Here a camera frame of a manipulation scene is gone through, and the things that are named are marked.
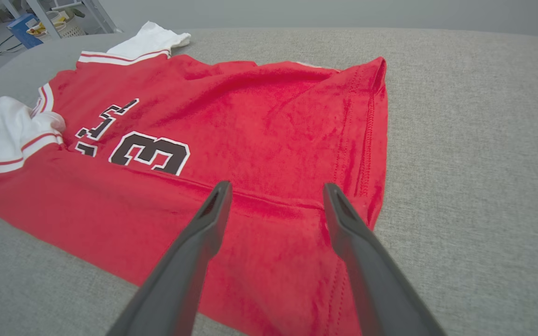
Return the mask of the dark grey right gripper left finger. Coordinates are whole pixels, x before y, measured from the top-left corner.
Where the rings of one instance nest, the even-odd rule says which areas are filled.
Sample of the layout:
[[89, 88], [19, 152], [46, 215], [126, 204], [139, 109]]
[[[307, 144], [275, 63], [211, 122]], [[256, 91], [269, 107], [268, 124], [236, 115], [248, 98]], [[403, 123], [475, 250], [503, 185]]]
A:
[[109, 336], [190, 336], [209, 261], [220, 250], [232, 204], [221, 181], [107, 332]]

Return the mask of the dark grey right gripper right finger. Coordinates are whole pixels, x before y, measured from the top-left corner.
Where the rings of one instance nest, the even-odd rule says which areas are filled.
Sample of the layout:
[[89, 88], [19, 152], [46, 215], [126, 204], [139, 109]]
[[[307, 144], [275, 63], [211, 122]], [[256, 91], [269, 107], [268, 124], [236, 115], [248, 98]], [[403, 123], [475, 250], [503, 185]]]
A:
[[444, 336], [386, 248], [334, 183], [323, 187], [332, 248], [346, 264], [364, 336]]

